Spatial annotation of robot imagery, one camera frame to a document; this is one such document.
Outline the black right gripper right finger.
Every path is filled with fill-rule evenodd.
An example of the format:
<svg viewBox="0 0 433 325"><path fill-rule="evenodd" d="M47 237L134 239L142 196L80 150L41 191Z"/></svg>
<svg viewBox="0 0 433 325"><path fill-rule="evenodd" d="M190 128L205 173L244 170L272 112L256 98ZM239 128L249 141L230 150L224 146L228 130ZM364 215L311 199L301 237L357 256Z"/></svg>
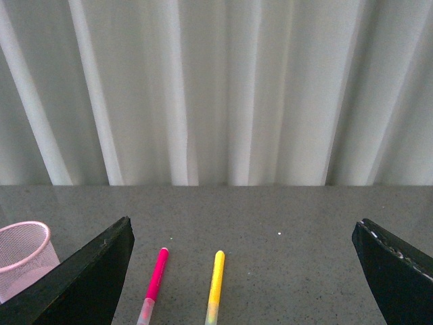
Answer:
<svg viewBox="0 0 433 325"><path fill-rule="evenodd" d="M387 324L432 323L432 258L369 219L352 243Z"/></svg>

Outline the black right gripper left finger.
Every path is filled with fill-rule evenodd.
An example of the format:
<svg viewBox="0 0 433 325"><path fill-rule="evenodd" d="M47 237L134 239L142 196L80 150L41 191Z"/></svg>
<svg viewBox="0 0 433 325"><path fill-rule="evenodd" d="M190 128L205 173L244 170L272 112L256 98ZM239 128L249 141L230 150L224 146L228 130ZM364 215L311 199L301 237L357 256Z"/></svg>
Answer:
<svg viewBox="0 0 433 325"><path fill-rule="evenodd" d="M2 324L111 324L135 237L122 217L1 305Z"/></svg>

